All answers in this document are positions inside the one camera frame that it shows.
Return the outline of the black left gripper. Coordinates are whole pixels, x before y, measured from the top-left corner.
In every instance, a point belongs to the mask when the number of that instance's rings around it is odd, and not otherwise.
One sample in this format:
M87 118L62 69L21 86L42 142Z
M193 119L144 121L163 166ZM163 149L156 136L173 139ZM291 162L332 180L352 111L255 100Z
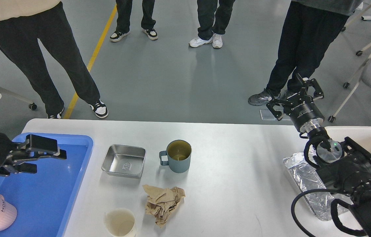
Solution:
M24 142L14 144L5 134L0 133L0 176L3 177L21 172L37 173L36 164L6 162L8 154L12 161L36 161L42 158L67 159L67 152L59 148L55 139L28 134Z

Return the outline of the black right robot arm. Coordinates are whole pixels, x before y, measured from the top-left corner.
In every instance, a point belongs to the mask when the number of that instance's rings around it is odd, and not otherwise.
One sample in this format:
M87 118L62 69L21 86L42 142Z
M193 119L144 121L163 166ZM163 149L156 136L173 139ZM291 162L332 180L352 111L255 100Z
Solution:
M302 84L299 92L283 100L268 91L266 106L277 120L282 120L283 114L288 115L301 138L306 134L304 159L315 168L325 188L297 195L291 206L292 218L307 236L312 237L296 217L297 201L316 192L341 194L350 197L352 204L338 198L331 202L336 228L349 235L371 237L371 153L349 137L342 142L330 138L322 126L324 116L314 103L324 97L321 87L316 79L301 78L299 74L297 79Z

